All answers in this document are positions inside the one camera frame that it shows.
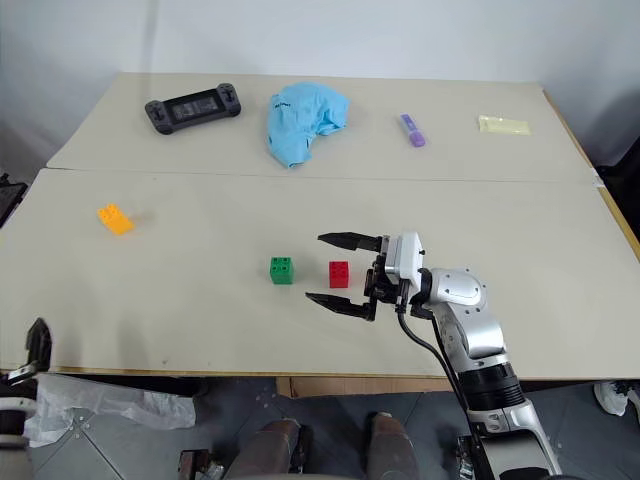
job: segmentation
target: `white table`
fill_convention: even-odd
[[[287,170],[268,152],[266,108],[300,80],[352,104],[348,127]],[[162,136],[144,114],[152,98],[227,81],[234,119]],[[405,111],[426,148],[402,132]],[[533,135],[480,133],[479,114],[526,120]],[[628,353],[640,246],[538,85],[122,74],[48,167],[0,232],[0,367],[24,361],[42,316],[57,371],[441,376],[391,308],[369,324],[304,297],[329,292],[327,262],[348,260],[352,286],[338,293],[363,300],[373,259],[318,234],[412,229],[427,266],[467,266],[488,284],[521,377],[640,376]],[[111,202],[134,231],[99,223]],[[293,285],[271,284],[271,256],[293,258]]]
[[[304,168],[287,170],[267,148],[271,95],[298,81],[329,85],[351,100],[348,126],[316,138]],[[158,134],[149,100],[235,85],[233,119]],[[411,146],[399,123],[409,113],[429,140]],[[526,120],[531,136],[481,133],[479,114]],[[121,74],[50,168],[314,178],[591,183],[588,166],[536,84],[437,80]]]
[[[109,202],[134,231],[99,223]],[[487,283],[521,377],[638,376],[640,268],[591,185],[65,170],[43,170],[1,232],[0,365],[24,361],[42,316],[56,370],[442,375],[391,307],[370,324],[304,297],[328,292],[327,262],[345,259],[344,293],[362,300],[373,260],[319,233],[410,228],[428,266]],[[273,255],[293,258],[293,285],[272,285]]]

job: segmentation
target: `marker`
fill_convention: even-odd
[[[403,113],[402,115],[400,115],[400,118],[402,118],[405,127],[407,127],[407,135],[409,135],[411,145],[413,145],[414,147],[424,147],[427,142],[422,136],[422,132],[418,130],[416,124],[413,123],[413,120],[411,120],[411,117],[408,114]]]

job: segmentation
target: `plastic bag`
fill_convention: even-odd
[[[121,415],[146,427],[173,430],[193,427],[193,400],[168,393],[107,385],[62,375],[38,375],[36,414],[25,422],[31,447],[57,441],[71,427],[72,408]]]

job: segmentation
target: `white wall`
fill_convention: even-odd
[[[32,176],[127,70],[534,80],[611,162],[640,135],[639,19],[638,0],[0,0],[0,161]]]

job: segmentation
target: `black cable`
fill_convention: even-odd
[[[449,379],[449,383],[451,383],[451,387],[453,388],[453,393],[456,395],[456,398],[458,399],[458,403],[460,404],[460,408],[462,408],[462,412],[464,413],[464,418],[467,420],[467,424],[469,426],[469,432],[471,433],[471,436],[474,439],[478,439],[478,437],[477,437],[478,433],[473,428],[473,425],[471,423],[471,419],[469,418],[469,414],[467,413],[467,407],[466,407],[467,402],[466,402],[466,400],[464,398],[464,395],[462,394],[462,386],[460,385],[460,382],[458,381],[458,377],[454,373],[453,368],[451,368],[451,364],[449,363],[449,359],[447,358],[447,360],[445,361],[444,358],[442,357],[442,355],[440,355],[440,352],[438,352],[433,345],[431,345],[429,342],[424,341],[423,339],[418,337],[415,333],[413,333],[413,331],[409,328],[409,326],[407,325],[407,322],[404,319],[404,313],[401,313],[401,312],[397,312],[397,313],[398,313],[398,323],[400,323],[400,328],[402,328],[402,331],[404,333],[406,333],[407,336],[411,340],[413,340],[415,343],[417,343],[421,347],[426,348],[427,350],[429,350],[433,354],[433,356],[436,357],[438,362],[440,363],[440,366],[444,370],[444,373],[447,375],[447,379]],[[434,325],[434,329],[435,329],[435,332],[436,332],[436,339],[438,339],[438,346],[440,348],[443,348],[441,346],[442,341],[440,340],[440,336],[439,336],[438,329],[436,327],[435,319],[431,320],[431,322]]]

